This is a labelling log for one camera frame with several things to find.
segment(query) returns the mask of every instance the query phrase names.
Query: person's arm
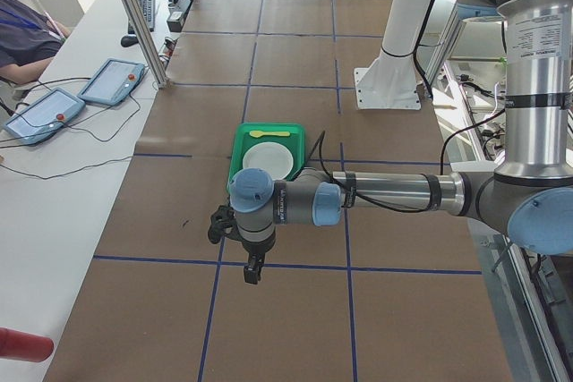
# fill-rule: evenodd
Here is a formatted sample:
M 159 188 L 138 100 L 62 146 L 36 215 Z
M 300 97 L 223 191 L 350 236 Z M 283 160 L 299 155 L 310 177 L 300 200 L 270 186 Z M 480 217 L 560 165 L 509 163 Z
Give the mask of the person's arm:
M 54 20 L 54 23 L 56 24 L 57 28 L 62 32 L 62 34 L 64 35 L 64 38 L 69 38 L 70 35 L 72 34 L 71 31 L 65 27 L 61 22 Z M 47 21 L 47 26 L 52 29 L 53 31 L 55 31 L 57 33 L 57 30 L 54 29 L 54 26 L 52 25 L 52 23 L 50 22 L 50 20 Z
M 0 76 L 18 85 L 37 81 L 53 59 L 54 57 L 49 57 L 23 66 L 7 64 L 0 67 Z

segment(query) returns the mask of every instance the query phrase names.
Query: computer mouse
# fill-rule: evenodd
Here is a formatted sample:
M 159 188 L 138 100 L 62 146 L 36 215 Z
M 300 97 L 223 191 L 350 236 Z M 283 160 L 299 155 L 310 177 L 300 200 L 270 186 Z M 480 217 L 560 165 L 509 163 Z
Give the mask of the computer mouse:
M 121 40 L 121 44 L 122 47 L 127 48 L 130 47 L 131 45 L 135 45 L 139 42 L 139 40 L 137 40 L 137 36 L 135 35 L 125 35 L 122 37 Z

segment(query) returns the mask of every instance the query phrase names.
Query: black cable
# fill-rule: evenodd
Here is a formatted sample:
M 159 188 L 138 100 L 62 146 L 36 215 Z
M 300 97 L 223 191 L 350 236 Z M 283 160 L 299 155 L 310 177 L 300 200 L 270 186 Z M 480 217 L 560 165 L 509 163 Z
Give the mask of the black cable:
M 2 167 L 3 169 L 9 170 L 10 172 L 14 172 L 15 174 L 22 174 L 24 176 L 28 176 L 29 178 L 35 178 L 35 179 L 41 179 L 43 181 L 49 181 L 50 179 L 62 178 L 62 177 L 67 176 L 69 174 L 77 174 L 78 172 L 81 172 L 82 170 L 90 169 L 92 167 L 100 167 L 100 166 L 108 165 L 110 163 L 122 162 L 122 161 L 130 159 L 131 157 L 132 156 L 127 156 L 127 157 L 123 157 L 123 158 L 114 158 L 111 160 L 106 160 L 102 163 L 97 163 L 95 165 L 88 165 L 88 166 L 80 167 L 78 169 L 71 170 L 69 172 L 65 172 L 63 174 L 53 174 L 51 176 L 40 176 L 39 174 L 29 174 L 27 172 L 22 172 L 20 170 L 12 169 L 11 167 L 8 167 L 5 165 L 0 165 L 0 167 Z
M 10 116 L 14 115 L 14 111 L 0 98 L 0 107 Z
M 94 132 L 92 132 L 92 131 L 90 131 L 90 130 L 88 130 L 88 129 L 82 129 L 82 128 L 80 128 L 80 127 L 75 127 L 75 125 L 64 124 L 64 128 L 70 129 L 70 130 L 76 130 L 76 131 L 78 131 L 78 132 L 86 132 L 86 133 L 88 133 L 91 137 L 93 137 L 93 139 L 95 139 L 95 140 L 97 140 L 97 141 L 99 141 L 99 142 L 102 142 L 102 143 L 107 143 L 107 142 L 111 141 L 111 140 L 117 135 L 117 133 L 119 133 L 119 132 L 124 128 L 124 126 L 127 124 L 127 122 L 128 122 L 129 120 L 131 120 L 138 112 L 141 111 L 141 105 L 140 105 L 140 103 L 139 103 L 135 98 L 133 98 L 133 96 L 132 96 L 131 94 L 129 95 L 129 98 L 135 102 L 135 105 L 137 105 L 137 109 L 136 109 L 135 111 L 133 111 L 133 112 L 125 119 L 125 121 L 119 126 L 119 128 L 118 128 L 118 129 L 114 132 L 114 134 L 112 134 L 109 138 L 102 139 L 102 138 L 96 136 L 96 135 L 94 134 Z
M 99 141 L 99 142 L 102 142 L 102 143 L 107 143 L 107 142 L 111 141 L 111 140 L 117 135 L 117 133 L 119 133 L 119 132 L 124 128 L 124 126 L 127 124 L 127 122 L 128 122 L 129 120 L 131 120 L 138 112 L 141 111 L 141 105 L 140 105 L 140 103 L 139 103 L 135 98 L 133 98 L 133 96 L 132 96 L 131 94 L 129 95 L 129 98 L 135 102 L 135 104 L 137 105 L 137 109 L 136 109 L 134 112 L 132 112 L 132 113 L 125 119 L 125 121 L 119 126 L 119 128 L 118 128 L 109 138 L 106 138 L 106 139 L 102 139 L 102 138 L 96 136 L 96 135 L 95 135 L 92 131 L 90 131 L 90 130 L 82 129 L 82 128 L 80 128 L 80 127 L 75 127 L 75 126 L 76 126 L 77 124 L 79 124 L 79 123 L 83 123 L 84 121 L 89 120 L 90 118 L 94 117 L 95 115 L 99 115 L 99 114 L 101 114 L 102 112 L 106 112 L 109 108 L 111 108 L 111 106 L 109 106 L 109 107 L 107 107 L 107 108 L 105 108 L 105 109 L 102 109 L 101 111 L 98 111 L 98 112 L 96 112 L 95 114 L 92 114 L 92 115 L 88 116 L 87 118 L 84 118 L 84 119 L 80 120 L 78 123 L 71 124 L 71 125 L 70 125 L 70 124 L 63 123 L 63 122 L 60 122 L 60 121 L 51 121 L 50 123 L 47 123 L 47 124 L 32 124 L 32 123 L 30 123 L 30 121 L 28 121 L 28 119 L 25 118 L 22 114 L 19 114 L 19 113 L 17 113 L 17 112 L 15 112 L 14 114 L 15 114 L 15 115 L 18 115 L 18 116 L 19 116 L 27 125 L 29 125 L 30 127 L 41 128 L 41 127 L 45 127 L 45 126 L 47 126 L 47 125 L 50 125 L 51 123 L 62 123 L 62 126 L 63 126 L 64 128 L 66 128 L 66 129 L 76 130 L 76 131 L 78 131 L 78 132 L 86 132 L 86 133 L 88 133 L 91 137 L 93 137 L 95 140 L 97 140 L 97 141 Z M 14 140 L 20 140 L 20 139 L 25 139 L 25 138 L 29 138 L 29 137 L 32 137 L 32 136 L 38 136 L 39 134 L 51 134 L 51 133 L 53 133 L 53 131 L 50 130 L 50 131 L 47 131 L 47 132 L 36 133 L 36 134 L 30 135 L 30 136 L 21 136 L 21 137 L 19 137 L 19 138 L 4 139 L 4 140 L 0 140 L 0 143 L 9 142 L 9 141 L 14 141 Z M 3 146 L 3 147 L 0 147 L 0 149 L 20 148 L 20 147 L 28 147 L 28 146 L 29 146 L 29 144 L 22 143 L 22 144 L 19 144 L 19 145 L 7 145 L 7 146 Z
M 405 57 L 409 57 L 410 55 L 412 56 L 412 60 L 414 61 L 414 67 L 418 71 L 420 76 L 422 77 L 423 85 L 426 87 L 428 94 L 430 95 L 430 98 L 433 98 L 432 85 L 430 85 L 430 82 L 428 81 L 428 79 L 426 77 L 426 72 L 423 69 L 423 67 L 420 65 L 420 62 L 418 61 L 417 55 L 418 55 L 418 48 L 419 47 L 438 47 L 439 45 L 441 45 L 441 44 L 438 44 L 438 45 L 432 46 L 432 45 L 422 44 L 423 33 L 425 32 L 426 26 L 428 25 L 428 20 L 430 20 L 430 14 L 432 13 L 432 7 L 433 7 L 433 4 L 435 3 L 435 1 L 436 0 L 430 0 L 430 3 L 428 4 L 428 8 L 426 9 L 426 14 L 423 17 L 422 27 L 420 28 L 420 32 L 418 33 L 418 38 L 416 39 L 416 42 L 414 45 L 414 50 L 412 50 L 412 52 L 407 53 L 407 54 L 390 53 L 389 51 L 386 50 L 386 48 L 384 48 L 384 39 L 382 40 L 382 52 L 385 53 L 386 55 L 389 55 L 390 57 L 396 57 L 396 58 L 405 58 Z
M 464 129 L 458 130 L 455 133 L 452 133 L 448 136 L 448 138 L 444 141 L 443 146 L 441 147 L 441 154 L 440 154 L 440 174 L 444 174 L 444 155 L 446 154 L 446 147 L 448 146 L 449 142 L 454 139 L 456 136 L 458 136 L 460 133 L 463 132 L 467 132 L 468 130 L 472 130 L 475 127 L 479 127 L 480 125 L 484 125 L 486 123 L 488 123 L 489 121 L 497 118 L 498 116 L 500 116 L 501 114 L 503 114 L 505 112 L 505 109 L 501 109 L 496 115 L 494 116 L 490 116 L 482 121 L 480 121 L 479 123 L 475 123 L 472 124 Z
M 488 91 L 487 89 L 484 89 L 484 88 L 480 87 L 479 85 L 477 85 L 473 82 L 463 81 L 463 82 L 460 82 L 460 84 L 462 86 L 474 89 L 475 91 L 479 91 L 480 93 L 482 93 L 484 96 L 486 96 L 488 98 L 495 98 L 495 95 L 491 91 Z M 498 100 L 504 100 L 504 99 L 505 98 L 503 96 L 498 96 Z
M 423 17 L 422 27 L 420 28 L 420 33 L 418 33 L 418 39 L 415 42 L 415 48 L 414 48 L 414 66 L 415 66 L 415 69 L 422 76 L 423 85 L 426 87 L 428 94 L 430 94 L 430 98 L 432 98 L 432 99 L 433 99 L 432 85 L 430 84 L 430 82 L 428 81 L 428 79 L 426 77 L 425 70 L 422 68 L 422 66 L 418 62 L 417 55 L 418 55 L 418 48 L 420 47 L 420 44 L 422 43 L 423 33 L 425 32 L 426 26 L 428 25 L 428 20 L 430 20 L 430 14 L 432 13 L 433 4 L 435 3 L 435 1 L 436 0 L 430 0 L 430 4 L 428 4 L 428 8 L 426 9 L 426 15 Z
M 505 40 L 505 21 L 501 22 L 501 44 L 503 45 L 503 52 L 508 53 L 508 45 Z
M 441 47 L 442 45 L 444 45 L 443 42 L 440 42 L 440 43 L 434 44 L 434 45 L 420 44 L 419 47 L 435 48 L 435 47 Z
M 426 71 L 422 68 L 422 65 L 420 64 L 420 62 L 418 62 L 418 53 L 417 53 L 417 51 L 414 53 L 414 57 L 413 57 L 412 59 L 414 60 L 414 67 L 415 67 L 415 69 L 418 71 L 418 73 L 419 73 L 420 76 L 422 77 L 423 85 L 427 88 L 428 94 L 430 94 L 430 98 L 433 100 L 433 89 L 432 89 L 432 85 L 431 85 L 430 82 L 428 81 L 428 78 L 426 78 Z
M 298 176 L 301 174 L 301 172 L 304 170 L 305 167 L 307 167 L 308 162 L 310 161 L 312 154 L 314 154 L 314 151 L 316 150 L 316 148 L 319 146 L 319 142 L 321 141 L 321 139 L 324 139 L 324 134 L 326 132 L 322 131 L 321 136 L 319 136 L 319 138 L 314 142 L 314 145 L 312 145 L 312 149 L 311 151 L 308 153 L 308 156 L 306 156 L 306 158 L 304 159 L 304 163 L 301 166 L 300 169 L 298 169 L 298 171 L 293 175 L 293 178 L 291 179 L 291 181 L 294 181 L 296 178 L 298 178 Z
M 346 192 L 351 192 L 351 190 L 348 189 L 348 187 L 346 187 L 346 185 L 344 185 L 340 181 L 337 181 L 336 179 L 334 179 L 334 176 L 332 176 L 332 174 L 328 171 L 328 169 L 324 165 L 324 159 L 322 158 L 322 142 L 324 141 L 325 134 L 326 134 L 326 132 L 322 131 L 321 136 L 319 137 L 319 161 L 321 163 L 322 171 L 329 177 L 329 179 L 332 183 L 335 183 L 338 187 L 342 188 Z M 425 209 L 414 209 L 414 208 L 412 208 L 412 209 L 400 209 L 400 208 L 394 208 L 392 206 L 389 206 L 380 200 L 371 199 L 370 197 L 365 196 L 358 191 L 355 193 L 355 195 L 356 195 L 356 197 L 359 197 L 360 199 L 365 200 L 368 203 L 373 204 L 374 206 L 377 206 L 379 208 L 384 208 L 387 210 L 391 210 L 393 212 L 399 212 L 402 214 L 419 214 L 422 212 L 427 212 L 429 209 L 429 206 L 430 206 L 430 205 L 428 205 L 428 208 L 425 208 Z
M 28 93 L 30 93 L 31 91 L 33 91 L 34 89 L 36 89 L 37 87 L 46 87 L 47 89 L 50 89 L 47 84 L 56 84 L 58 82 L 66 82 L 66 81 L 89 81 L 91 78 L 87 78 L 85 76 L 77 76 L 77 77 L 73 77 L 73 78 L 62 78 L 61 80 L 52 80 L 52 81 L 46 81 L 46 82 L 40 82 L 38 80 L 38 84 L 33 85 L 32 87 L 30 87 L 29 89 L 26 89 L 23 92 L 22 98 L 25 98 Z
M 539 275 L 539 270 L 541 269 L 541 263 L 545 260 L 545 256 L 542 254 L 537 254 L 537 261 L 531 266 L 529 275 L 533 279 L 535 276 Z
M 487 138 L 487 139 L 483 142 L 482 151 L 483 151 L 483 153 L 484 153 L 486 156 L 489 156 L 489 153 L 487 152 L 487 148 L 486 148 L 486 147 L 487 147 L 487 144 L 490 143 L 491 140 L 499 139 L 501 136 L 503 136 L 503 134 L 497 133 L 497 134 L 494 134 L 493 136 L 490 136 L 489 138 Z

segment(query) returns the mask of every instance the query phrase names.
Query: white plate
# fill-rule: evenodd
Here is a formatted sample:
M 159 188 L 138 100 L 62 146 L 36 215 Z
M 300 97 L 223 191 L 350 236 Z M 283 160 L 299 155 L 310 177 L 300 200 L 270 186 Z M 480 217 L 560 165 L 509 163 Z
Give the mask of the white plate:
M 287 147 L 276 142 L 262 142 L 250 147 L 243 157 L 243 169 L 258 167 L 273 180 L 285 179 L 293 168 L 293 155 Z

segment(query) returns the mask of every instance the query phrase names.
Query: blue joint cap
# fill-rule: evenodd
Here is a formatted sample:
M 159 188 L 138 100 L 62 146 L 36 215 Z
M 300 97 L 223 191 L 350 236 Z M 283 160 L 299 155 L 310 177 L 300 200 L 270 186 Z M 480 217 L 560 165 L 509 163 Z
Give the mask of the blue joint cap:
M 229 183 L 231 207 L 248 214 L 267 204 L 274 191 L 270 174 L 262 169 L 249 168 L 237 172 Z
M 573 250 L 573 189 L 552 188 L 526 199 L 509 218 L 508 234 L 540 254 Z
M 340 188 L 334 183 L 320 183 L 312 202 L 314 225 L 336 225 L 340 221 Z
M 458 17 L 466 21 L 501 21 L 494 6 L 480 6 L 478 4 L 458 4 Z

